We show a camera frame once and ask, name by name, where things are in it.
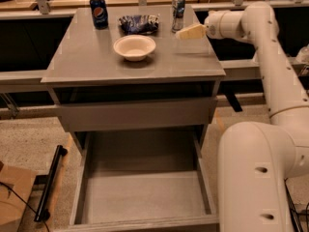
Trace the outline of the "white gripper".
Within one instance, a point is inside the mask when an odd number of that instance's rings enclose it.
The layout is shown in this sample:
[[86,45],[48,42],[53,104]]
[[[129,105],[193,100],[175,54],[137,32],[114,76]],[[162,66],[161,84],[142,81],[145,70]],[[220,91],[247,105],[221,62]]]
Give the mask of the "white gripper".
[[241,20],[242,11],[209,11],[208,17],[202,24],[192,24],[176,33],[179,40],[202,39],[207,36],[211,39],[233,39],[238,42],[247,42]]

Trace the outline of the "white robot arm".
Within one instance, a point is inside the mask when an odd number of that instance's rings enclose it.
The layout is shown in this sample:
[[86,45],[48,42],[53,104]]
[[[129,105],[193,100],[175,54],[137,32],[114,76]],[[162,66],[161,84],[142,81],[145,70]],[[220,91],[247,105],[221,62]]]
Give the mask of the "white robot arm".
[[278,41],[273,8],[212,11],[204,28],[212,39],[254,45],[270,120],[234,124],[220,138],[220,232],[295,232],[285,180],[309,171],[309,97]]

